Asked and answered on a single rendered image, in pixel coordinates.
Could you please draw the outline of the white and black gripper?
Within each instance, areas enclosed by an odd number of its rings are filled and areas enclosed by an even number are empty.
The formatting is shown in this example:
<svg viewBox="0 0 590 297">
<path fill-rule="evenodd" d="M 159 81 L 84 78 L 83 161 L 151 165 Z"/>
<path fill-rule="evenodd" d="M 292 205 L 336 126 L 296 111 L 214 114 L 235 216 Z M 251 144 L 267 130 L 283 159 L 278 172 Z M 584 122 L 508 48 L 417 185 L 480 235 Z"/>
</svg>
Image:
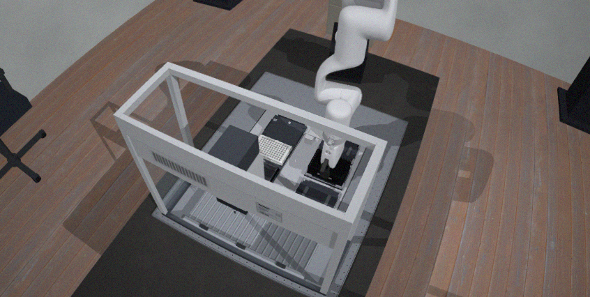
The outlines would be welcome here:
<svg viewBox="0 0 590 297">
<path fill-rule="evenodd" d="M 336 164 L 339 160 L 339 157 L 341 156 L 341 154 L 344 150 L 344 147 L 345 147 L 345 142 L 340 145 L 327 146 L 327 143 L 324 140 L 324 145 L 323 145 L 323 149 L 322 149 L 322 156 L 321 156 L 322 167 L 320 169 L 321 173 L 319 174 L 322 178 L 326 178 L 326 179 L 329 178 L 329 174 L 330 174 L 329 170 L 330 170 L 330 168 L 334 168 L 336 166 Z M 328 169 L 326 169 L 326 166 L 328 166 Z"/>
</svg>

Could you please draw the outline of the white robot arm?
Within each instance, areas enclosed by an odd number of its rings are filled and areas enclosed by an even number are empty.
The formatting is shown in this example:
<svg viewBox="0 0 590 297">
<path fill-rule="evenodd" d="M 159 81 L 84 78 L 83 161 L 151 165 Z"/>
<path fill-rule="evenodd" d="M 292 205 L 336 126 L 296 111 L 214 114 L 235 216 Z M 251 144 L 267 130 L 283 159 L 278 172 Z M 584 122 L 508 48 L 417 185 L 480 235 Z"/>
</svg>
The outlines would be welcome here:
<svg viewBox="0 0 590 297">
<path fill-rule="evenodd" d="M 361 103 L 361 90 L 356 86 L 326 81 L 325 76 L 361 65 L 368 39 L 388 41 L 395 25 L 397 6 L 398 0 L 342 0 L 335 53 L 321 64 L 315 80 L 315 100 L 326 105 L 326 119 L 349 127 L 351 117 Z M 312 145 L 316 138 L 325 140 L 327 146 L 346 141 L 311 127 L 304 143 Z"/>
</svg>

